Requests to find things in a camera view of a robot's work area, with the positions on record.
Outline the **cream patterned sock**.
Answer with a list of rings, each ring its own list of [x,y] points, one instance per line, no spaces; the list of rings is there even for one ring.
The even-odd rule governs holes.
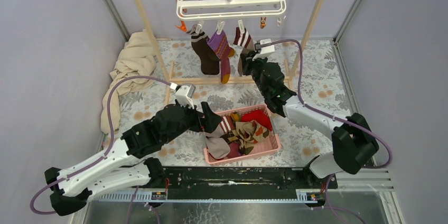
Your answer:
[[[256,120],[250,122],[236,122],[235,135],[242,140],[244,144],[257,144],[266,140],[271,131]]]

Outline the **red bear sock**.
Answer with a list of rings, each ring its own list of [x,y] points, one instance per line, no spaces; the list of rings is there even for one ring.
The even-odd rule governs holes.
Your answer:
[[[270,117],[266,115],[261,109],[251,111],[247,114],[242,115],[241,117],[241,122],[249,122],[251,125],[257,127],[257,125],[253,122],[253,120],[257,124],[267,128],[269,131],[273,130]]]

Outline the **argyle brown sock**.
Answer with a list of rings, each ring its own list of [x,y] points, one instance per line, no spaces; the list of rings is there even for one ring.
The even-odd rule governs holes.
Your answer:
[[[240,153],[242,155],[248,155],[250,154],[254,147],[255,147],[255,143],[254,143],[254,138],[251,134],[244,132],[244,131],[240,131],[240,130],[232,130],[230,132],[228,132],[227,134],[224,134],[222,136],[222,138],[228,143],[238,143],[240,145]]]

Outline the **dark brown sock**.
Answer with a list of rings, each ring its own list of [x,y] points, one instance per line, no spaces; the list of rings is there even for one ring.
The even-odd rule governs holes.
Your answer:
[[[200,69],[205,75],[218,75],[220,72],[220,59],[208,45],[209,37],[203,30],[196,32],[197,24],[193,25],[186,34],[191,36],[191,46],[200,59]]]

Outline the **green striped sock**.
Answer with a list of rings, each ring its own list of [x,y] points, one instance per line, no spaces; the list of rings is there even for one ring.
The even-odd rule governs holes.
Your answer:
[[[231,118],[231,120],[234,124],[236,124],[236,122],[242,122],[242,119],[241,119],[242,115],[238,112],[230,113],[229,117]]]

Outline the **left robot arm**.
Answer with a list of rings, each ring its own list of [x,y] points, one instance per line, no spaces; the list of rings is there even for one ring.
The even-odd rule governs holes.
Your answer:
[[[51,167],[44,172],[52,191],[51,206],[60,216],[82,209],[93,199],[131,186],[156,188],[165,179],[161,162],[150,155],[190,130],[212,133],[220,127],[222,117],[207,102],[202,111],[169,104],[152,118],[134,125],[104,149],[67,169]]]

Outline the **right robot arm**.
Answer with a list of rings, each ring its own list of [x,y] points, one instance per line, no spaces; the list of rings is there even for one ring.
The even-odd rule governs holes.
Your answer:
[[[320,132],[332,142],[330,153],[315,157],[305,166],[305,185],[316,188],[333,173],[357,174],[379,150],[365,118],[359,113],[339,118],[309,106],[300,100],[298,93],[285,86],[285,76],[278,63],[255,55],[254,51],[241,54],[242,73],[252,77],[267,108]]]

